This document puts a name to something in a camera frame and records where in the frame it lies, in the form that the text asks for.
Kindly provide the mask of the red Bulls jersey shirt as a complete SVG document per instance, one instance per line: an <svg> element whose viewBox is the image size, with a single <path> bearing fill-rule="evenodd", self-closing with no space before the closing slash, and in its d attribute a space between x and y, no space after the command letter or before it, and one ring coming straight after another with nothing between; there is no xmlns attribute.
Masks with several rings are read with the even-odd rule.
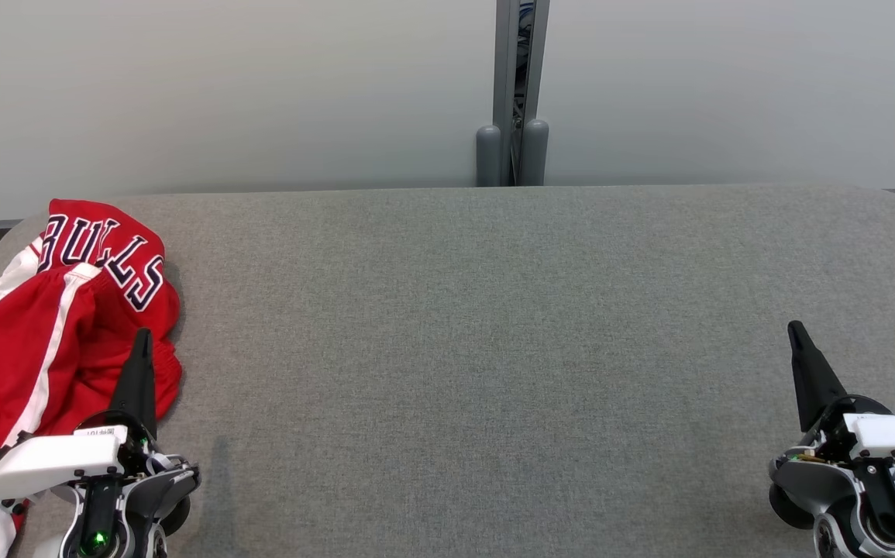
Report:
<svg viewBox="0 0 895 558"><path fill-rule="evenodd" d="M139 329L153 336L157 415L165 416L184 371L170 340L181 302L164 270L163 240L127 213L50 203L43 231L0 275L5 443L21 431L68 433L106 409Z"/></svg>

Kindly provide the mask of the grey partition post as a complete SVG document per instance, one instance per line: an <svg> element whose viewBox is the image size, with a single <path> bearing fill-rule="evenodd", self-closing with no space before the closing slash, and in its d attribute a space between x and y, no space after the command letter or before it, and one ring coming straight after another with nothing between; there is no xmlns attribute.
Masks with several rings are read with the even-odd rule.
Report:
<svg viewBox="0 0 895 558"><path fill-rule="evenodd" d="M492 123L475 134L480 188L542 187L550 126L539 116L551 0L494 0Z"/></svg>

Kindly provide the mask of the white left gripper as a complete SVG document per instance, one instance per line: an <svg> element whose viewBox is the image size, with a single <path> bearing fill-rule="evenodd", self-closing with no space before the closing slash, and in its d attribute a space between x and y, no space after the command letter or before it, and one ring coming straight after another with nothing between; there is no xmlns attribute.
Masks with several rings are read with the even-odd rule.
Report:
<svg viewBox="0 0 895 558"><path fill-rule="evenodd" d="M153 336L140 328L110 402L71 434L35 436L0 458L0 501L32 497L57 485L134 476L159 449Z"/></svg>

